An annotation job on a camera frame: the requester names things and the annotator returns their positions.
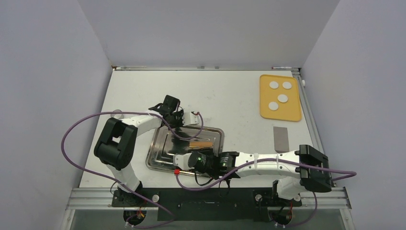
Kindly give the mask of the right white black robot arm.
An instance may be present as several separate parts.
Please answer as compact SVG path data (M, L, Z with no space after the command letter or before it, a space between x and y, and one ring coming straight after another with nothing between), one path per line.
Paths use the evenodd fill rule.
M272 183L270 193L272 202L277 205L283 205L304 191L328 193L332 190L327 172L328 157L310 145L275 154L226 151L213 155L211 149L203 149L174 157L174 160L183 170L205 173L216 180L220 177L279 176Z

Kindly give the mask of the aluminium front rail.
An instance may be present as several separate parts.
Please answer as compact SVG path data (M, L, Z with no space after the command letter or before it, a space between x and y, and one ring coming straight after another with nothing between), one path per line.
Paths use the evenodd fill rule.
M329 193L316 193L319 209L352 209L347 190L333 188ZM74 188L68 200L67 210L135 210L137 206L112 205L114 197L109 188Z

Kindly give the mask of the white dough disc lower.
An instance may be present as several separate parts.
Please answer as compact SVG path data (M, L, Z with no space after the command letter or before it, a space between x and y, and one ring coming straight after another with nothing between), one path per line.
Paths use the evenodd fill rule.
M270 102L270 103L268 104L268 108L269 108L271 111L277 111L277 110L279 109L279 104L278 104L277 102Z

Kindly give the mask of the white dough disc upper left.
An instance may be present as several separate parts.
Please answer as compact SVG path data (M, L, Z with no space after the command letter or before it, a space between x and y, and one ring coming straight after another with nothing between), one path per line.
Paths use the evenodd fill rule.
M279 84L278 84L278 82L276 82L276 81L271 81L271 82L269 83L269 86L270 86L272 89L277 89L277 88L279 87Z

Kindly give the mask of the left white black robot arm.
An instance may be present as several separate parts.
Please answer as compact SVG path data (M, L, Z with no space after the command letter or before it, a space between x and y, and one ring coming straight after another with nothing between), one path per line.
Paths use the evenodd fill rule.
M140 135L166 123L176 128L186 124L183 121L184 111L179 109L180 100L166 95L164 101L150 107L146 112L129 118L109 118L96 142L94 155L107 165L118 180L118 188L125 192L124 200L131 206L142 202L140 191L142 182L137 178L131 165L135 143Z

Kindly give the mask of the aluminium back rail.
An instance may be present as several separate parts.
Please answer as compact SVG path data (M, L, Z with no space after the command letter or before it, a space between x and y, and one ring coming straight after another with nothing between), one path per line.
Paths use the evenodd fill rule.
M195 67L148 67L148 66L112 66L115 71L189 71L189 70L221 70L221 71L300 71L298 67L243 67L243 66L195 66Z

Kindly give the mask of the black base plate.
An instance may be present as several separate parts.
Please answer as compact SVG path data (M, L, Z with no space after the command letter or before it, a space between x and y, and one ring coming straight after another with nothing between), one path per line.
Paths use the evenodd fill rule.
M268 221L286 214L301 201L277 200L271 188L212 188L192 192L181 188L144 188L148 199L156 199L158 221Z

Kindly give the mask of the stainless steel tray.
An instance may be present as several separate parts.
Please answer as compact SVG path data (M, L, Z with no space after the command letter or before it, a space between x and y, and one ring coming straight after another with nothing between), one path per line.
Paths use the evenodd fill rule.
M190 149L191 141L208 141L214 145L209 148L210 155L218 155L222 152L224 143L224 132L219 128L205 127L199 136L191 140L182 140L175 137L167 127L158 128L153 136L152 144L149 148L146 165L155 171L171 172L175 169L173 156L175 154L186 154L193 151L207 151L204 149Z

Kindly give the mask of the white dough disc upper right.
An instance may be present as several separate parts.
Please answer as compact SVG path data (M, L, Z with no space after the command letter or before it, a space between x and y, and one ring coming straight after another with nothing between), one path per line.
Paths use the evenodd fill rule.
M287 89L287 90L292 88L292 84L290 82L284 82L282 84L282 86L283 86L284 89Z

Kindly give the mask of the white dough disc middle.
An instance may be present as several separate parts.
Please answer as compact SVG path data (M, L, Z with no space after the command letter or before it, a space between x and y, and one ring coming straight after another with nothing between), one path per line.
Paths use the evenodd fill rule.
M278 95L278 101L279 102L286 103L286 102L288 102L288 100L289 100L289 98L288 98L287 95L285 95L285 94Z

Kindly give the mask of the white dough disc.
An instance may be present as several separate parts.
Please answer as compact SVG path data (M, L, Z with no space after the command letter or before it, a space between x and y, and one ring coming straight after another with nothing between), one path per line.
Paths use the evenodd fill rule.
M276 82L276 81L271 81L271 82L269 83L269 86L270 86L272 89L277 89L277 88L279 87L279 84L278 84L278 82Z
M278 101L279 102L286 103L286 102L288 102L288 100L289 100L289 98L288 98L287 95L285 95L285 94L278 95Z
M270 102L270 103L268 104L268 108L269 108L271 111L277 111L277 110L279 109L279 104L278 104L277 102Z
M282 84L282 86L283 86L284 89L287 89L287 90L292 88L292 84L290 82L284 82Z

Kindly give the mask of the yellow plastic tray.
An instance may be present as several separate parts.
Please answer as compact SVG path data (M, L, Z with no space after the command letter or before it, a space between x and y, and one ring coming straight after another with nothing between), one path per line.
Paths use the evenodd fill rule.
M302 109L298 81L293 77L261 75L259 78L259 113L265 119L301 121Z

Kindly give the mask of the grey rectangular patch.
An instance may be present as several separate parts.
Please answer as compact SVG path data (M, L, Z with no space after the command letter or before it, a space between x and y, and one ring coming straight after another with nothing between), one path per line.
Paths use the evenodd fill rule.
M277 153L289 152L289 137L286 127L273 127L274 150Z

